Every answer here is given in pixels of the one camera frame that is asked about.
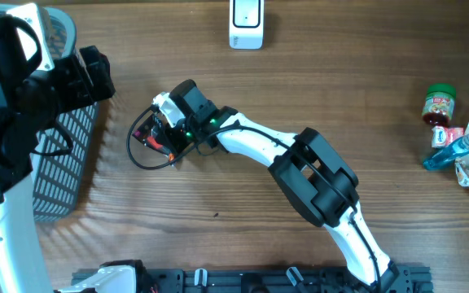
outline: wood grain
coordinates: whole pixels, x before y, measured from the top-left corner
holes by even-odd
[[[345,264],[329,234],[247,158],[193,153],[157,172],[129,162],[134,118],[192,78],[216,105],[260,124],[322,133],[359,176],[379,245],[399,263],[432,267],[436,292],[469,292],[469,190],[452,170],[423,170],[432,131],[420,119],[436,82],[458,89],[455,123],[469,119],[469,2],[267,2],[255,51],[229,48],[228,2],[60,8],[79,46],[107,54],[118,95],[101,107],[79,207],[37,225],[55,287],[130,258],[184,269]],[[144,164],[164,161],[132,148]]]
[[[121,0],[35,0],[34,3],[44,6],[44,7],[51,7],[51,6],[59,6],[59,5],[73,5],[73,4],[110,4],[110,3],[158,3],[158,2],[223,2],[225,0],[128,0],[128,1],[121,1]],[[7,4],[27,4],[30,3],[28,0],[5,0],[1,1],[0,3],[4,2]]]

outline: white device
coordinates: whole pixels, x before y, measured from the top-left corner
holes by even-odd
[[[0,292],[52,292],[33,222],[33,182],[28,175],[0,204]]]
[[[12,8],[7,11],[7,14],[19,17],[26,21],[33,28],[33,31],[39,38],[39,42],[41,43],[42,61],[37,69],[43,71],[54,69],[54,60],[52,59],[48,49],[48,39],[50,39],[54,29],[52,28],[48,11],[35,3],[29,3],[20,7]],[[24,54],[27,59],[30,59],[37,50],[36,45],[27,33],[24,33],[21,30],[18,30],[17,33],[20,35],[21,46],[23,47]]]
[[[229,45],[260,49],[264,41],[264,0],[230,0]]]

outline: food label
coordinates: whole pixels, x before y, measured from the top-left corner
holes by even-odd
[[[460,186],[469,186],[469,177],[466,175],[466,172],[464,172],[464,169],[462,169],[460,163],[455,163],[455,174],[457,175],[457,180]]]
[[[454,127],[447,129],[446,127],[436,126],[432,129],[433,138],[432,138],[432,147],[433,148],[442,148],[447,147],[452,142],[464,136],[464,128]]]
[[[452,119],[454,114],[455,101],[452,99],[451,94],[435,92],[427,96],[427,101],[424,104],[423,116],[428,113],[437,113]]]

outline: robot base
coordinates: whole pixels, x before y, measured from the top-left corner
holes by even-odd
[[[387,293],[432,293],[430,268],[398,265],[399,277]],[[72,275],[72,285],[84,281],[97,272],[96,269],[80,270]],[[256,275],[269,293],[353,293],[366,292],[359,287],[357,279],[345,267],[323,269],[299,269],[303,277],[303,287],[294,287],[285,269],[277,270],[227,270],[208,271],[206,287],[195,286],[195,271],[181,269],[148,269],[158,286],[159,293],[251,293],[242,291],[243,276]]]

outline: black bracket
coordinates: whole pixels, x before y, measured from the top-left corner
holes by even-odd
[[[59,92],[61,112],[89,106],[111,98],[115,93],[110,77],[110,63],[95,46],[79,50],[86,67],[75,54],[54,60],[53,86]]]
[[[295,139],[296,142],[291,146],[293,151],[286,151],[276,157],[269,166],[269,172],[292,207],[304,219],[317,227],[325,223],[336,227],[349,205],[316,174],[306,178],[301,172],[305,164],[293,152],[304,156],[311,164],[318,162],[318,171],[352,204],[359,200],[356,192],[357,176],[316,130],[307,128]]]
[[[186,117],[183,121],[185,131],[193,134],[193,139],[199,141],[209,135],[204,126],[218,113],[218,108],[213,102],[206,99],[193,80],[187,80],[177,85],[171,93],[171,98],[178,109]],[[215,147],[214,140],[209,143],[210,147]]]

